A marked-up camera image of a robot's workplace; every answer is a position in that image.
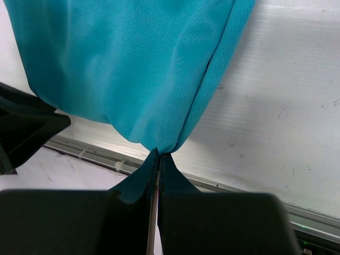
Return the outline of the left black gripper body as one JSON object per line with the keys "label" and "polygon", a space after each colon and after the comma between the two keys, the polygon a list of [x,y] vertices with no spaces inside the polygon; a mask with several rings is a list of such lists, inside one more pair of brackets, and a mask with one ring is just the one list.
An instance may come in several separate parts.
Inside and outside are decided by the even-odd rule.
{"label": "left black gripper body", "polygon": [[1,83],[1,174],[15,173],[49,139],[71,125],[40,98]]}

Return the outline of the teal t-shirt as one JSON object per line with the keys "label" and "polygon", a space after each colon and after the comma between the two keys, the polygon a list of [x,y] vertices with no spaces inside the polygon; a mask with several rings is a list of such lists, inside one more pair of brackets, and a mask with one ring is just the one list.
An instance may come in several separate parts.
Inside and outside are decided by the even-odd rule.
{"label": "teal t-shirt", "polygon": [[5,1],[31,91],[129,142],[177,151],[254,1]]}

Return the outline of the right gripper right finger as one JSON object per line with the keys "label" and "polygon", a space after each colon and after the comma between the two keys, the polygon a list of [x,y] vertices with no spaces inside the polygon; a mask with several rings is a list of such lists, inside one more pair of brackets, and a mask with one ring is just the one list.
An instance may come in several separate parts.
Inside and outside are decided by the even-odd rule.
{"label": "right gripper right finger", "polygon": [[159,163],[158,227],[164,254],[298,254],[280,200],[268,193],[201,192],[170,154]]}

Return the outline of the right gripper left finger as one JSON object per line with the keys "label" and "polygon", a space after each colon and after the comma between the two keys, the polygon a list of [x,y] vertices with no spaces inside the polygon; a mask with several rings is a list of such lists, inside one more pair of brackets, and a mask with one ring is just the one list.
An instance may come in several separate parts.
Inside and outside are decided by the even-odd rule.
{"label": "right gripper left finger", "polygon": [[2,191],[1,254],[153,254],[158,164],[107,191]]}

